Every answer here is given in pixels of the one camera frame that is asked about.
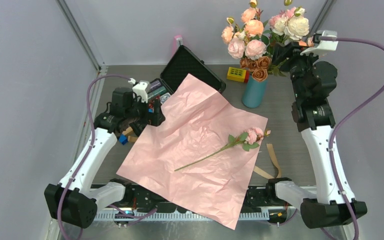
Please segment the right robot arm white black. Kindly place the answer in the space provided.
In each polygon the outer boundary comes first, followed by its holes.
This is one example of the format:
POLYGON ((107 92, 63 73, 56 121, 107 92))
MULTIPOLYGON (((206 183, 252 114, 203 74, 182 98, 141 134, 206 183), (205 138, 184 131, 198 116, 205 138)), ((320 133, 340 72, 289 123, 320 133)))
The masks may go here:
POLYGON ((336 122, 328 96, 337 86, 337 68, 297 42, 275 43, 272 62, 290 75, 295 95, 291 114, 310 155, 316 193, 281 177, 268 181, 265 198, 271 205, 285 201, 295 207, 310 229, 348 225, 368 209, 356 200, 332 137, 336 122))

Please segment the pink rose stem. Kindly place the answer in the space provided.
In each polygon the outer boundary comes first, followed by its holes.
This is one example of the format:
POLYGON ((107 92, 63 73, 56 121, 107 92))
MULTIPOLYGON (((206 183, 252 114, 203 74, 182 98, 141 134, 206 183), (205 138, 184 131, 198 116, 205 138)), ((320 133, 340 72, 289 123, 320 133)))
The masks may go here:
POLYGON ((180 168, 177 168, 174 171, 177 172, 179 170, 190 167, 194 164, 200 163, 206 159, 209 159, 209 158, 211 158, 211 157, 213 157, 213 156, 215 156, 215 155, 217 155, 217 154, 219 154, 219 153, 221 153, 221 152, 223 152, 229 148, 233 148, 237 145, 240 145, 244 151, 249 152, 250 150, 258 148, 261 145, 261 141, 264 138, 269 137, 270 134, 271 134, 271 130, 269 130, 269 129, 262 130, 259 127, 251 127, 249 129, 245 130, 244 132, 242 132, 241 134, 239 134, 238 136, 233 136, 233 135, 229 134, 228 139, 227 139, 227 144, 225 146, 223 146, 219 150, 213 152, 212 154, 210 154, 204 158, 201 158, 201 159, 196 160, 192 163, 189 163, 189 164, 184 165, 180 168))

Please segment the white rose stem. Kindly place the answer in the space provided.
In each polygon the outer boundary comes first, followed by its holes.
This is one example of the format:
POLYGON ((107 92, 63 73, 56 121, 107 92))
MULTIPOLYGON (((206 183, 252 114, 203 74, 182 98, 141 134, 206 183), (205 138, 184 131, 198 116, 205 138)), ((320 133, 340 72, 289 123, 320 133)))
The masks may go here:
POLYGON ((292 7, 271 17, 268 21, 270 30, 270 56, 273 58, 275 44, 299 42, 309 34, 310 23, 305 17, 306 10, 303 7, 292 7))

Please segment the pink wrapping paper sheet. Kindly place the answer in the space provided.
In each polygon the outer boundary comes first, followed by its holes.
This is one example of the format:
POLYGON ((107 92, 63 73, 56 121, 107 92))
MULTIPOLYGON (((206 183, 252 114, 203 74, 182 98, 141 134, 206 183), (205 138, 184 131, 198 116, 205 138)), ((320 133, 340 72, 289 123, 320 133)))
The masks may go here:
POLYGON ((234 230, 259 149, 223 147, 268 119, 233 107, 191 74, 161 108, 165 121, 143 130, 116 173, 234 230))

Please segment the tan ribbon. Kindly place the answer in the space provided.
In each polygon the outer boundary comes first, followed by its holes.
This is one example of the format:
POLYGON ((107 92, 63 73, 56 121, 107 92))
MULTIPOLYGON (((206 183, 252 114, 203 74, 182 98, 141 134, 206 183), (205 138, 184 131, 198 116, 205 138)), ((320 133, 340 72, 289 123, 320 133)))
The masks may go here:
POLYGON ((267 180, 280 179, 282 177, 282 169, 281 169, 280 164, 278 162, 274 147, 271 143, 267 143, 266 147, 267 147, 267 152, 268 152, 271 164, 277 170, 277 175, 273 176, 256 165, 253 168, 253 172, 256 173, 257 175, 261 176, 262 178, 267 179, 267 180))

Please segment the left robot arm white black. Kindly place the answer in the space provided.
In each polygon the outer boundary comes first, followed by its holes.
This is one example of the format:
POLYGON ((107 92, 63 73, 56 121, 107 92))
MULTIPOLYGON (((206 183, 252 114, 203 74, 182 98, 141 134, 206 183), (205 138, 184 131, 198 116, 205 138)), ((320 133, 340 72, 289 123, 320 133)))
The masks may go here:
POLYGON ((58 184, 44 190, 53 219, 82 229, 89 227, 97 213, 116 204, 128 207, 134 202, 131 186, 119 179, 92 189, 93 180, 105 157, 132 124, 157 127, 165 121, 160 97, 144 101, 136 91, 116 88, 106 110, 92 122, 92 133, 68 173, 58 184))

